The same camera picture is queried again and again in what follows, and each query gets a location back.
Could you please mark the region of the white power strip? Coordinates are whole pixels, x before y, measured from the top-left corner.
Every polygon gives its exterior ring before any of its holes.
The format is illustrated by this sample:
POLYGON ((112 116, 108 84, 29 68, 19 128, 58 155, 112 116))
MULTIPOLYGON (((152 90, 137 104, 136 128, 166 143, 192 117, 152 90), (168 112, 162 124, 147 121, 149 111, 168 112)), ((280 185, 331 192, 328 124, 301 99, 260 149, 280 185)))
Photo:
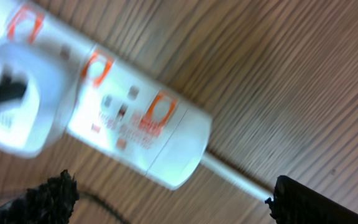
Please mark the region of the white power strip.
POLYGON ((78 90, 64 133, 170 190, 197 168, 212 119, 174 91, 29 1, 0 1, 0 42, 28 44, 75 66, 78 90))

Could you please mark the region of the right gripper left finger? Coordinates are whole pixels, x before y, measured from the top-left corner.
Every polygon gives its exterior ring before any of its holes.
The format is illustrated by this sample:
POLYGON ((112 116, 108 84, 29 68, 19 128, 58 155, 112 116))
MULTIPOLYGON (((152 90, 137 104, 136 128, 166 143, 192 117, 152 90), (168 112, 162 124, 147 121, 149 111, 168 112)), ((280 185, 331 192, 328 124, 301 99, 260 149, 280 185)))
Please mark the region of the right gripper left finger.
POLYGON ((68 224, 80 199, 67 170, 0 206, 0 224, 68 224))

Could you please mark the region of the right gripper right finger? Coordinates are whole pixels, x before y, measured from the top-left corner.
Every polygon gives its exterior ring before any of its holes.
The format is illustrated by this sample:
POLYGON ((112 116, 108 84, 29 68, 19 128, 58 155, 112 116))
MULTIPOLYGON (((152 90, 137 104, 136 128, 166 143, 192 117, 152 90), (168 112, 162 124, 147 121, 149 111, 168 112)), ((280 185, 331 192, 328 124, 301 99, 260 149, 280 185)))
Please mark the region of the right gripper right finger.
POLYGON ((285 175, 265 204, 277 224, 358 224, 357 213, 285 175))

